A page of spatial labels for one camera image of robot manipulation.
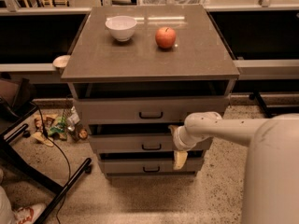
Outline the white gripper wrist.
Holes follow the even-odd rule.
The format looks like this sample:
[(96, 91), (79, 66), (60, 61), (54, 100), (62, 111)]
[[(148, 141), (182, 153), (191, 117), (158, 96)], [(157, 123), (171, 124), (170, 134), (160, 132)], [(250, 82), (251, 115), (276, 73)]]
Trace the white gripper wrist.
[(173, 136), (173, 142), (177, 148), (174, 151), (174, 170), (180, 170), (183, 168), (187, 157), (187, 150), (193, 149), (199, 142), (199, 128), (196, 126), (177, 126), (169, 125), (168, 129)]

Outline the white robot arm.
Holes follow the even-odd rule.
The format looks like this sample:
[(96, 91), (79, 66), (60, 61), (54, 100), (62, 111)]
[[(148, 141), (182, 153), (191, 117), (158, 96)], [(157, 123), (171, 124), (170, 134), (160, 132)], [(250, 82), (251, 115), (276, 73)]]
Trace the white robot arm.
[(174, 168), (209, 137), (248, 148), (241, 224), (299, 224), (299, 115), (271, 119), (223, 119), (216, 112), (192, 113), (169, 127)]

